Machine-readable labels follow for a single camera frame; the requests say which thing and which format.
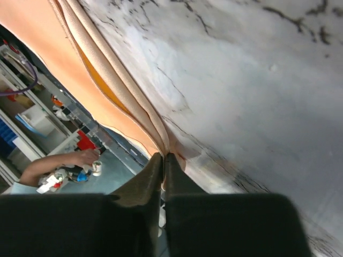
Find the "orange fabric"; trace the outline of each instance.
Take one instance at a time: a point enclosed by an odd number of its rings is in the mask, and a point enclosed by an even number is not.
[[[91,64],[91,62],[88,60],[88,58],[85,56],[83,52],[80,53],[81,58],[84,60],[85,65],[87,66],[91,76],[95,80],[96,84],[101,88],[101,91],[106,94],[108,98],[111,99],[112,102],[114,102],[118,107],[120,107],[122,110],[124,110],[127,114],[130,114],[130,112],[127,110],[127,108],[123,105],[121,101],[119,101],[118,97],[113,93],[113,91],[106,85],[105,81],[100,77],[100,75],[96,72],[95,68]]]
[[[80,4],[76,0],[49,1],[59,20],[68,28],[69,38],[78,45],[104,82],[150,135],[160,153],[167,154],[169,138],[161,118]]]
[[[77,54],[48,1],[2,0],[0,23],[40,57],[95,120],[138,141],[151,155],[158,151],[150,135],[126,113],[126,108],[120,102],[116,104],[110,92],[102,88],[104,94],[99,89],[96,82],[101,82],[90,76],[86,59]]]

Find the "blue object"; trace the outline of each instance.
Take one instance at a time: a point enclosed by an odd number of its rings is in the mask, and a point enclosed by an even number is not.
[[[61,194],[110,194],[133,178],[133,173],[109,150],[100,155],[102,163],[101,175],[91,175],[86,183],[67,183]]]
[[[87,181],[88,180],[88,176],[84,173],[80,173],[77,176],[77,182],[81,182],[81,181]]]
[[[15,149],[15,144],[13,140],[17,138],[17,135],[0,119],[0,137],[4,142],[1,142],[1,146],[4,148],[2,154],[7,157],[13,149]]]

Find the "white container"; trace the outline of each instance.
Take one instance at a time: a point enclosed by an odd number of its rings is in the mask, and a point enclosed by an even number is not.
[[[48,136],[53,130],[54,125],[38,105],[34,105],[26,111],[18,114],[21,122],[32,132],[40,134],[44,137]]]
[[[102,162],[101,161],[95,161],[95,162],[93,162],[92,166],[93,166],[92,175],[96,176],[96,177],[100,176],[102,173]]]

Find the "floor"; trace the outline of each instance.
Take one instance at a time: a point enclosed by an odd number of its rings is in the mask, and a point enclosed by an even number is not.
[[[102,174],[91,176],[85,183],[69,182],[60,193],[103,193],[109,194],[134,177],[133,173],[110,151],[100,156]]]

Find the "red object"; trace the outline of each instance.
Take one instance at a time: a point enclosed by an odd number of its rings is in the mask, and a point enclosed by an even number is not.
[[[63,103],[60,100],[58,100],[54,95],[51,95],[51,100],[56,106],[58,107],[63,106]]]
[[[10,45],[10,49],[15,52],[17,55],[20,53],[19,50],[17,50],[16,48],[14,48],[14,46]]]
[[[95,144],[93,144],[93,142],[91,142],[91,140],[86,136],[86,134],[84,132],[79,130],[77,133],[81,137],[81,140],[77,143],[77,146],[81,150],[96,149]]]
[[[13,90],[10,89],[10,88],[8,88],[8,89],[5,90],[5,92],[13,92]],[[15,101],[16,101],[16,94],[14,94],[14,95],[8,95],[7,98],[8,98],[9,100],[11,100],[12,102],[15,102]]]
[[[60,187],[61,187],[61,185],[62,185],[62,183],[63,183],[63,182],[56,183],[56,184],[54,185],[54,188],[60,188]]]

